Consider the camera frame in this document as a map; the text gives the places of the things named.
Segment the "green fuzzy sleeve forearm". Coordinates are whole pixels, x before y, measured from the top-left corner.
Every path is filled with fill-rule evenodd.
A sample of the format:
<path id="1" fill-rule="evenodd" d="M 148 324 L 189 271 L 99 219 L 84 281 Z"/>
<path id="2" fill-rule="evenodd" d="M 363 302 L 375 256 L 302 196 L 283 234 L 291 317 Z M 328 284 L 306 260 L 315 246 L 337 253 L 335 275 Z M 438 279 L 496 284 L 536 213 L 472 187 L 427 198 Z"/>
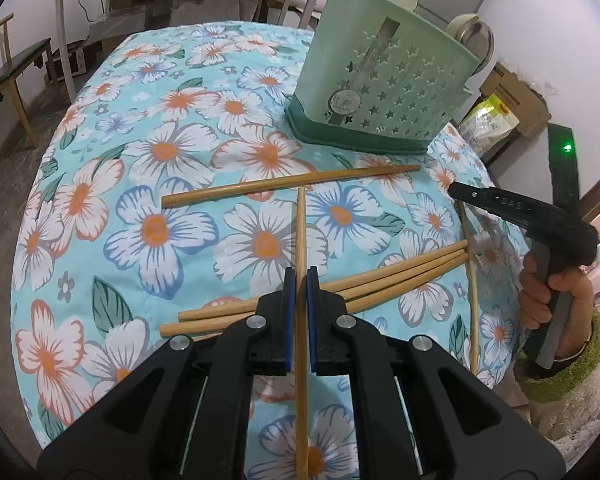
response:
<path id="1" fill-rule="evenodd" d="M 531 425 L 567 463 L 575 462 L 600 434 L 600 314 L 593 313 L 583 350 L 561 370 L 541 377 L 521 354 L 514 375 L 529 401 Z"/>

